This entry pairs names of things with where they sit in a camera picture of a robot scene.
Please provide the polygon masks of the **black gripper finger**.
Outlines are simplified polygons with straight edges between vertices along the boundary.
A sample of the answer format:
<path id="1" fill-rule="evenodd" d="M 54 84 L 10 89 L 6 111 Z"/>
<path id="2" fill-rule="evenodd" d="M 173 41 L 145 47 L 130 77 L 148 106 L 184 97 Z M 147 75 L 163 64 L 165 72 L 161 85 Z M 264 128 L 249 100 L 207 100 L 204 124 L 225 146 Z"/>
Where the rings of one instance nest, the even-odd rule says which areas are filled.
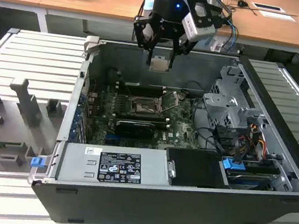
<path id="1" fill-rule="evenodd" d="M 134 19 L 134 31 L 136 41 L 140 48 L 148 51 L 146 64 L 151 63 L 154 47 L 159 41 L 161 32 L 161 18 L 155 16 L 141 17 L 136 16 Z"/>
<path id="2" fill-rule="evenodd" d="M 179 38 L 177 37 L 171 37 L 171 40 L 173 41 L 173 47 L 170 52 L 170 60 L 168 68 L 171 69 L 173 66 L 173 62 L 176 56 L 179 55 L 187 55 L 190 53 L 190 51 L 194 48 L 194 46 L 198 43 L 197 41 L 191 42 L 189 40 L 186 40 L 183 44 L 179 43 Z"/>

